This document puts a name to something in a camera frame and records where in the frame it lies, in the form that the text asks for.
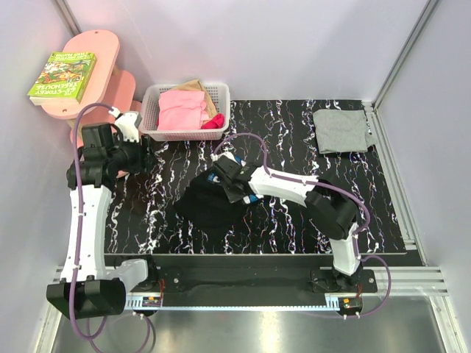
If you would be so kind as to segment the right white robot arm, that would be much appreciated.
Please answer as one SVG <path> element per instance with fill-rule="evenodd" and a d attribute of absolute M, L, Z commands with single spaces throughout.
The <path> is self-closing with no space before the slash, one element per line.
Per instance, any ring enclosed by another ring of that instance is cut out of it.
<path fill-rule="evenodd" d="M 259 163 L 246 163 L 229 152 L 213 155 L 213 172 L 231 203 L 249 204 L 275 197 L 304 207 L 314 226 L 329 239 L 332 274 L 326 291 L 351 291 L 361 281 L 358 251 L 358 205 L 344 190 L 318 176 L 297 176 Z"/>

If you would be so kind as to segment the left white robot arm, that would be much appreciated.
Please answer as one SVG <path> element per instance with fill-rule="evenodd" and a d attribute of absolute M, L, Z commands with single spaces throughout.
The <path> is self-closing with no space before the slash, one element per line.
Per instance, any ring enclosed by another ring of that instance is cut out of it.
<path fill-rule="evenodd" d="M 72 220 L 65 264 L 59 282 L 46 289 L 48 302 L 69 320 L 119 315 L 132 289 L 150 291 L 159 281 L 147 260 L 125 260 L 113 271 L 105 266 L 105 223 L 118 173 L 144 169 L 138 129 L 92 124 L 82 128 L 82 142 L 66 173 Z"/>

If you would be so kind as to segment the black daisy print t-shirt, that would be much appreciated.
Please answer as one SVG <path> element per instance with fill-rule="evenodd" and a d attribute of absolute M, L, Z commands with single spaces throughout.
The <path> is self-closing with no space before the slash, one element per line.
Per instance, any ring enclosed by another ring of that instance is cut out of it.
<path fill-rule="evenodd" d="M 254 165 L 254 172 L 261 167 L 260 163 L 250 164 Z M 253 191 L 239 202 L 229 202 L 212 166 L 191 180 L 184 194 L 174 203 L 174 209 L 176 214 L 204 232 L 216 229 L 226 232 L 243 216 L 248 206 L 262 198 Z"/>

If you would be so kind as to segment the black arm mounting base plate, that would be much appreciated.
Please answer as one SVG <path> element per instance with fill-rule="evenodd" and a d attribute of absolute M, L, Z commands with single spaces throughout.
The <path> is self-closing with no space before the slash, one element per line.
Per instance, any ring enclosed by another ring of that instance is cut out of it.
<path fill-rule="evenodd" d="M 141 285 L 127 295 L 128 310 L 285 310 L 335 311 L 339 299 L 361 301 L 378 291 L 373 271 L 352 279 L 332 268 L 161 266 L 159 283 Z"/>

